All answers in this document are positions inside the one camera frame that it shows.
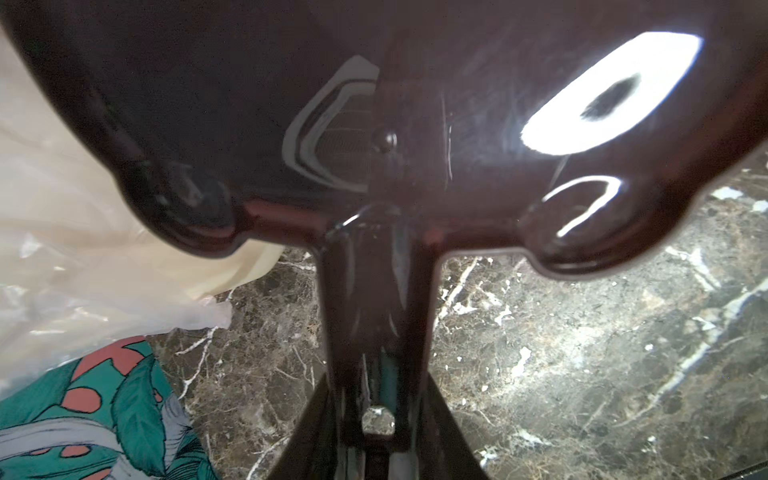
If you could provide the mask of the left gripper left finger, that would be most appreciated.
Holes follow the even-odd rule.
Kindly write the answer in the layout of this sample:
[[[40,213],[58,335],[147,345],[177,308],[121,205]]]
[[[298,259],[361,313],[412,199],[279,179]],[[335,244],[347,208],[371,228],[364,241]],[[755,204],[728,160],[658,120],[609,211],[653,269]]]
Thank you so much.
[[[324,375],[268,479],[334,479],[336,414]]]

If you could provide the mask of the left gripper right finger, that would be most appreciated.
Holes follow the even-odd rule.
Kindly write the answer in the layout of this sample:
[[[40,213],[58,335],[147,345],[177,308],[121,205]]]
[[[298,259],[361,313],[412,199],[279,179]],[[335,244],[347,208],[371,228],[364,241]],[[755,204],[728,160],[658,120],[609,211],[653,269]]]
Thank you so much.
[[[488,480],[431,375],[420,413],[419,478]]]

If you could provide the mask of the cream trash bin with liner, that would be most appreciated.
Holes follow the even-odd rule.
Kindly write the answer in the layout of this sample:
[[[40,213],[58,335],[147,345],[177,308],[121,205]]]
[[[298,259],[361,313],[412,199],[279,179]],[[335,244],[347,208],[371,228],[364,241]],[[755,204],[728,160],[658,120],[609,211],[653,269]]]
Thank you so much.
[[[217,294],[258,279],[282,247],[223,259],[149,232],[114,179],[1,42],[1,394],[116,340],[226,327]]]

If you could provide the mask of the dark brown dustpan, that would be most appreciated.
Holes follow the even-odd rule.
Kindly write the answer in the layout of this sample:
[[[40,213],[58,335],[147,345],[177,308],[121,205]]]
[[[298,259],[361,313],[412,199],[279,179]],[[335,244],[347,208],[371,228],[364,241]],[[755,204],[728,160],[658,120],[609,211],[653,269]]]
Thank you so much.
[[[317,262],[334,479],[420,479],[440,268],[593,276],[767,139],[763,1],[5,1],[136,216]]]

